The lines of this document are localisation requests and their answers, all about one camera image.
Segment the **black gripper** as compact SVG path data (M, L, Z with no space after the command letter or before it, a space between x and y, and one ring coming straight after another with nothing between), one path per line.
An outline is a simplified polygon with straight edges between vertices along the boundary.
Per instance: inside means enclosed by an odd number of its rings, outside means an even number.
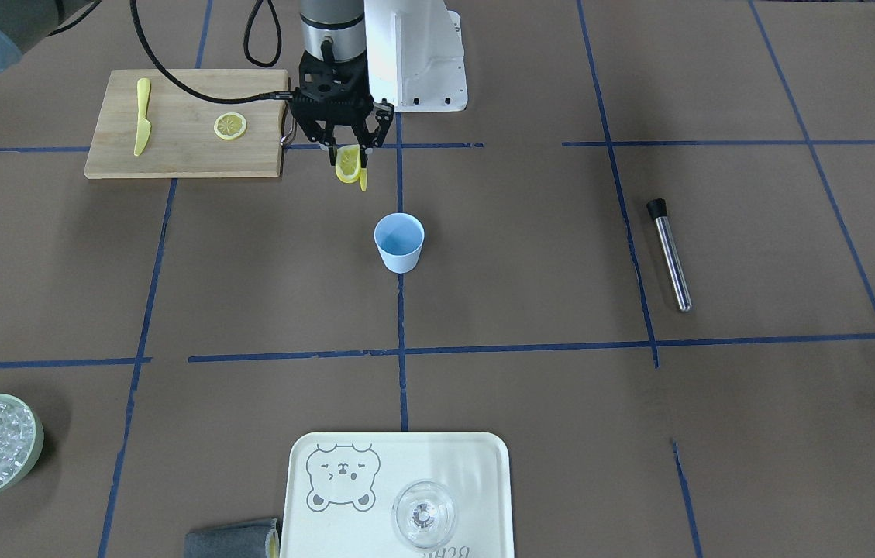
M377 102L370 92L367 54L327 63L305 52L298 70L301 81L293 89L289 109L304 136L320 144L335 166L339 152L335 128L351 128L358 140L360 169L365 171L370 152L383 146L394 121L394 106Z

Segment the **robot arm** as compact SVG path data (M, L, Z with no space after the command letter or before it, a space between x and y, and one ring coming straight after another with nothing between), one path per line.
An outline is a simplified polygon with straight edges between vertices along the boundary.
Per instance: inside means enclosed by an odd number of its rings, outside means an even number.
M15 66L34 46L79 25L99 6L97 1L0 1L0 73ZM196 91L168 70L150 47L139 7L129 3L137 39L154 67L174 86L214 105L248 105L264 100L286 103L304 136L325 149L331 163L339 156L335 129L352 130L361 164L381 147L395 108L374 99L367 70L365 4L362 1L302 1L298 13L304 52L298 66L300 84L291 91L272 91L245 98L214 98Z

